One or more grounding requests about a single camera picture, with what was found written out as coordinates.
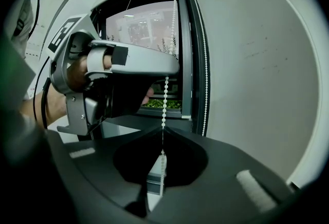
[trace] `black strap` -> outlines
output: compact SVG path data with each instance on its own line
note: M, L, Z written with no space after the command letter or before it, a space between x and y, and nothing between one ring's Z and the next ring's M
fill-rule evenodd
M47 129L47 118L46 118L46 105L47 105L47 95L48 90L51 85L50 78L47 78L45 85L43 86L43 93L41 99L41 115L42 115L42 123L43 127Z
M38 23L38 18L39 18L39 10L40 10L40 0L37 1L36 4L36 13L35 13L35 20L34 20L34 25L29 33L29 38L31 37L32 33L34 32L34 29L36 27L36 24Z
M17 37L22 32L23 28L24 22L19 18L19 20L17 21L16 29L14 31L14 36Z

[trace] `window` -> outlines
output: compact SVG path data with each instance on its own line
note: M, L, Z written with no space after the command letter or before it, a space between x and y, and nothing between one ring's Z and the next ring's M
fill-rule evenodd
M151 3L127 9L106 19L106 39L116 42L135 44L169 53L173 1ZM179 58L178 17L174 27L173 55ZM161 108L163 105L164 81L152 85L154 97L146 107ZM168 109L180 109L177 79L172 78L168 88Z
M202 41L194 0L177 0L174 43L180 72L168 88L167 124L199 132L203 124L204 95L200 81L204 76ZM91 18L102 39L136 44L168 51L171 41L173 0L108 0L95 8ZM155 95L149 104L129 117L110 119L113 123L143 129L158 124L162 117L164 79L152 85Z

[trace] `white wall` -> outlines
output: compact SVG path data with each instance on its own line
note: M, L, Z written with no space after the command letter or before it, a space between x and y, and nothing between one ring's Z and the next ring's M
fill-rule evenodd
M329 27L316 0L290 0L303 18L316 49L319 73L319 108L312 140L290 177L301 187L314 180L323 169L329 153Z
M313 132L312 43L287 0L198 0L208 37L207 136L237 146L283 179Z

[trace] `shirt sleeve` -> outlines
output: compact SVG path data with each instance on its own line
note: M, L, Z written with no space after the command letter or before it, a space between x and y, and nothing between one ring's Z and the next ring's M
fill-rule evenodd
M5 19L4 31L23 58L32 24L31 0L15 0Z

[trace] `beaded pull cord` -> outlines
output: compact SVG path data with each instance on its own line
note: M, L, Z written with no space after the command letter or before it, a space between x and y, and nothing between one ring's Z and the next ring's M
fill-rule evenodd
M175 30L175 19L176 19L176 8L177 8L177 2L174 0L174 9L173 9L173 18L171 23L171 40L170 40L170 48L169 48L169 54L173 54L174 50L174 30ZM161 151L161 180L160 180L160 196L163 196L163 185L165 183L165 174L166 174L166 167L165 167L165 152L163 150L163 130L166 126L166 107L167 107L167 93L168 93L168 83L169 83L169 77L166 77L166 81L164 82L164 100L163 100L163 109L162 109L162 151Z

